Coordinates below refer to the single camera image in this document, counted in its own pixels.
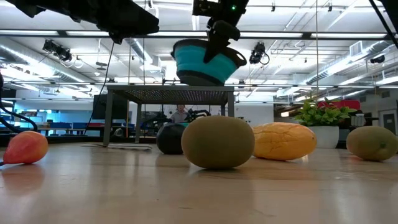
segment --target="table leg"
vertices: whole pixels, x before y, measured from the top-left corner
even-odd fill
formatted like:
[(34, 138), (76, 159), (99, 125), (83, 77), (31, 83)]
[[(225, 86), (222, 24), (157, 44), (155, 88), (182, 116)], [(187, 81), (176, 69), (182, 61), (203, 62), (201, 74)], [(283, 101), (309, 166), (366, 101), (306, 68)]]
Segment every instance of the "table leg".
[(106, 97), (104, 146), (108, 146), (111, 139), (112, 105), (113, 105), (113, 90), (108, 90), (108, 95)]
[(139, 143), (139, 137), (141, 135), (141, 109), (142, 104), (137, 104), (136, 143)]
[(225, 105), (221, 105), (221, 115), (225, 116)]
[(235, 117), (235, 107), (234, 107), (235, 96), (234, 92), (228, 92), (228, 116)]

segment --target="potted plant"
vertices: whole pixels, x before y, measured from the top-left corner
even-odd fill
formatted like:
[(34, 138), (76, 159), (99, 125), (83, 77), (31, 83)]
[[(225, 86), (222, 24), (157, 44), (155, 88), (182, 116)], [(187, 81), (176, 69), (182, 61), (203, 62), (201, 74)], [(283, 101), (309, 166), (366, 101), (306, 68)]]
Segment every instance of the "potted plant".
[(300, 114), (295, 116), (301, 125), (310, 128), (317, 136), (318, 148), (334, 149), (339, 139), (339, 123), (350, 118), (349, 113), (355, 112), (347, 106), (337, 108), (333, 102), (325, 98), (323, 106), (318, 106), (310, 98), (304, 101), (303, 108), (299, 110)]

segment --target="metal table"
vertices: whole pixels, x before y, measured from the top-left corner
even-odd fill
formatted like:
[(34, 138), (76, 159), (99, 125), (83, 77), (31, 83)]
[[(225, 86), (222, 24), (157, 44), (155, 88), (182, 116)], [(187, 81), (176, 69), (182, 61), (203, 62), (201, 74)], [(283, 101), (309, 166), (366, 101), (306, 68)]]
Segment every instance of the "metal table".
[(108, 85), (106, 116), (104, 127), (104, 146), (109, 145), (112, 125), (113, 95), (120, 95), (137, 103), (136, 143), (141, 135), (141, 109), (143, 104), (153, 105), (216, 105), (221, 106), (221, 115), (235, 117), (234, 87), (207, 86), (135, 86)]

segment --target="monitor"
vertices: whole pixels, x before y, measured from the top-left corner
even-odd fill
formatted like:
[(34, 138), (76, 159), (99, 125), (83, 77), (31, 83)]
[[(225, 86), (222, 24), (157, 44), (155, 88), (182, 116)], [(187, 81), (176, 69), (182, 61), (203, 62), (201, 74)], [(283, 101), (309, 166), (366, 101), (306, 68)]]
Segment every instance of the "monitor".
[[(107, 95), (95, 95), (93, 102), (93, 119), (105, 119)], [(127, 118), (128, 100), (122, 96), (113, 95), (112, 119)]]

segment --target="red mango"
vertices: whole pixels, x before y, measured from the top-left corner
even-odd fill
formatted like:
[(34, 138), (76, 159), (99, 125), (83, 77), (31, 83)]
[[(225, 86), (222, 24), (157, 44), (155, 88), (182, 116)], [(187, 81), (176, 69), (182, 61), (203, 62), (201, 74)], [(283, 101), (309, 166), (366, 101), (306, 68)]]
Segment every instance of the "red mango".
[(8, 144), (3, 156), (3, 164), (32, 164), (41, 160), (49, 150), (49, 142), (40, 133), (24, 131)]

